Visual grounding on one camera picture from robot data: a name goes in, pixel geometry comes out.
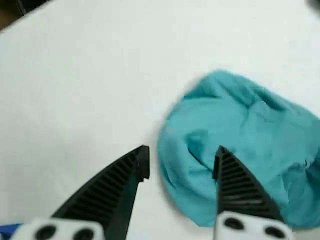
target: white table surface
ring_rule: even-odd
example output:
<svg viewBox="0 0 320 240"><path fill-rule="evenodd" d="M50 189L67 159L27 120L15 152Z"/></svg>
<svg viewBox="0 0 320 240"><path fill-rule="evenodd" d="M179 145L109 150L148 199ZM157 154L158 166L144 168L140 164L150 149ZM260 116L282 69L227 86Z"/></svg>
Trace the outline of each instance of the white table surface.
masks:
<svg viewBox="0 0 320 240"><path fill-rule="evenodd" d="M0 33L0 223L47 217L146 144L128 240L209 240L170 202L156 138L213 69L320 116L320 11L305 0L53 0ZM319 231L298 238L318 239Z"/></svg>

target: screw hole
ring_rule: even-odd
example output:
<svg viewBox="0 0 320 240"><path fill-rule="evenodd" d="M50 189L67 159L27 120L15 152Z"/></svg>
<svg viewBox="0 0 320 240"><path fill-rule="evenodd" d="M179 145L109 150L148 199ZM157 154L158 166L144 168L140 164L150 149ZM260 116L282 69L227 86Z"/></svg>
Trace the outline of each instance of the screw hole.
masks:
<svg viewBox="0 0 320 240"><path fill-rule="evenodd" d="M279 229L276 228L276 227L269 226L269 227L267 227L264 231L265 231L265 233L266 233L267 235L276 237L277 239L284 239L284 238L285 238L284 232L281 231L281 230L279 230Z"/></svg>
<svg viewBox="0 0 320 240"><path fill-rule="evenodd" d="M56 229L57 228L54 225L43 226L36 232L35 239L37 240L50 239L55 234Z"/></svg>
<svg viewBox="0 0 320 240"><path fill-rule="evenodd" d="M236 218L229 217L224 221L224 225L235 230L243 230L245 227L241 221Z"/></svg>
<svg viewBox="0 0 320 240"><path fill-rule="evenodd" d="M94 238L94 232L89 228L79 230L73 237L73 240L91 240Z"/></svg>

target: blue cloth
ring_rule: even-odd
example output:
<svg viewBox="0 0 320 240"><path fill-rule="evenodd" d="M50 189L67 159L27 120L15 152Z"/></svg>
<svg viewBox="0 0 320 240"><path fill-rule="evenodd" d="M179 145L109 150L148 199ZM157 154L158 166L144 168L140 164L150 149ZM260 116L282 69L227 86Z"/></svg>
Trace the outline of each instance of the blue cloth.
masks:
<svg viewBox="0 0 320 240"><path fill-rule="evenodd" d="M15 233L20 225L21 223L0 226L0 235L2 235L4 240L7 240Z"/></svg>
<svg viewBox="0 0 320 240"><path fill-rule="evenodd" d="M157 143L169 195L199 226L215 224L219 145L255 175L288 225L320 226L317 117L245 77L225 71L204 77L173 108Z"/></svg>

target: teal towel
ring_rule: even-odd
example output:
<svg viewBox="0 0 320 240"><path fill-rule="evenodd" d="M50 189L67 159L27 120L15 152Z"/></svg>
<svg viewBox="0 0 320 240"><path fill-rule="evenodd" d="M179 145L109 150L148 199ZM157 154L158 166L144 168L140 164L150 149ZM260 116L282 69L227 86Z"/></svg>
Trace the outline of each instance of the teal towel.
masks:
<svg viewBox="0 0 320 240"><path fill-rule="evenodd" d="M245 77L226 71L204 77L173 108L157 143L169 195L199 226L216 220L212 171L219 145L255 175L288 225L320 226L317 117Z"/></svg>

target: blue object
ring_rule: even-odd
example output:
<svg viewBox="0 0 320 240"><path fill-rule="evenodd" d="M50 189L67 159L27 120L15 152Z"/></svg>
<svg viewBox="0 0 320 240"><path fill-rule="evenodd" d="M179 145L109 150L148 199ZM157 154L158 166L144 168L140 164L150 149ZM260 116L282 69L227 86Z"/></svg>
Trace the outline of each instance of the blue object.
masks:
<svg viewBox="0 0 320 240"><path fill-rule="evenodd" d="M4 240L7 240L15 233L20 225L21 223L0 226L0 235Z"/></svg>
<svg viewBox="0 0 320 240"><path fill-rule="evenodd" d="M320 226L317 117L245 77L226 71L204 77L169 114L157 143L169 195L199 226L215 224L219 145L255 175L288 225Z"/></svg>

